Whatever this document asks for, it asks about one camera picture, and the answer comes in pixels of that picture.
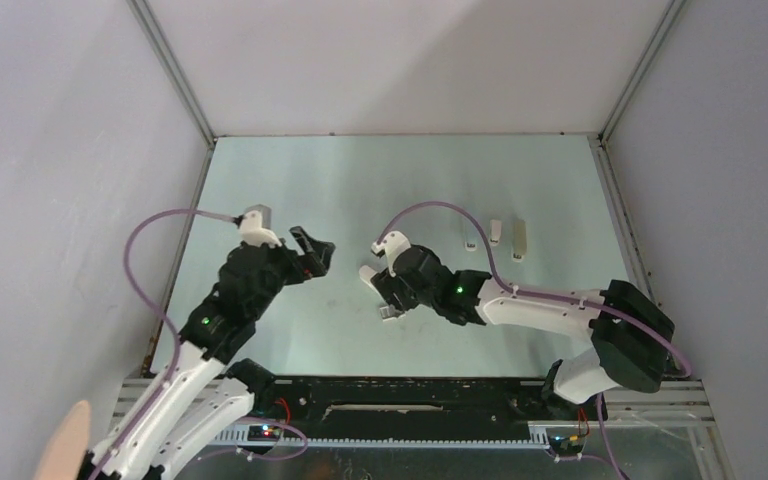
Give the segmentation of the staple tray with staples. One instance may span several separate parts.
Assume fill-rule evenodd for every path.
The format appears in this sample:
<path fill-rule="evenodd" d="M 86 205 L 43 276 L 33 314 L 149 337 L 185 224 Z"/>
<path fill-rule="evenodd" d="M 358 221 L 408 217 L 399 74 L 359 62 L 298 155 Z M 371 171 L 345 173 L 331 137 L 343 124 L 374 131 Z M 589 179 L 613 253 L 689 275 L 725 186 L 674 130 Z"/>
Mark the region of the staple tray with staples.
<path fill-rule="evenodd" d="M 393 305 L 384 305 L 378 309 L 383 322 L 391 322 L 402 319 L 406 313 Z"/>

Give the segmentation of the cream stapler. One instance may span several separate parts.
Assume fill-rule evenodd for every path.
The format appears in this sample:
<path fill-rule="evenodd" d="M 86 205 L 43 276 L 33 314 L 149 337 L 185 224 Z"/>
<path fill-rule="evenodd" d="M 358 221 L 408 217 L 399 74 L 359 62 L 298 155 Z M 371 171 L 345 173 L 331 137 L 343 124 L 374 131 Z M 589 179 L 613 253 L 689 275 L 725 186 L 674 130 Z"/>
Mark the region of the cream stapler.
<path fill-rule="evenodd" d="M 527 226 L 521 218 L 512 222 L 511 258 L 516 263 L 524 261 L 528 251 Z"/>

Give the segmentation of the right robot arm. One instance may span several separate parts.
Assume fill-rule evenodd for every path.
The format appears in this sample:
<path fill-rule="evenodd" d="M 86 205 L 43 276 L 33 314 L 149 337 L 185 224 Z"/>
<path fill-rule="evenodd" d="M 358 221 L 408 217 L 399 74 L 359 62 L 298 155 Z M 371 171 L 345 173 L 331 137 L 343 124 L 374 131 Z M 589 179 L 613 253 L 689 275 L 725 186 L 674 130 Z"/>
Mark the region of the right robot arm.
<path fill-rule="evenodd" d="M 459 326 L 513 325 L 586 342 L 582 353 L 555 361 L 546 374 L 541 402 L 556 418 L 570 418 L 614 388 L 656 393 L 667 375 L 666 345 L 675 325 L 626 281 L 567 295 L 525 294 L 512 284 L 501 286 L 489 272 L 452 271 L 421 245 L 381 270 L 361 267 L 359 277 L 398 314 L 424 306 Z"/>

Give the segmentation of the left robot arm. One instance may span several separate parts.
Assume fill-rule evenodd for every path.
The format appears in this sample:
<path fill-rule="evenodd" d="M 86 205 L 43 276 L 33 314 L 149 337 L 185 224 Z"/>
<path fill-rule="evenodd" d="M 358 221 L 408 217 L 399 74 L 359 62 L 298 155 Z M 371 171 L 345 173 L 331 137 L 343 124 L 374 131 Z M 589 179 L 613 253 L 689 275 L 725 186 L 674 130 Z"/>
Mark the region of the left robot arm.
<path fill-rule="evenodd" d="M 325 276 L 336 247 L 291 228 L 298 250 L 272 231 L 243 232 L 210 293 L 178 335 L 178 351 L 107 438 L 87 451 L 81 479 L 174 479 L 222 430 L 264 416 L 276 403 L 273 375 L 234 359 L 287 286 Z"/>

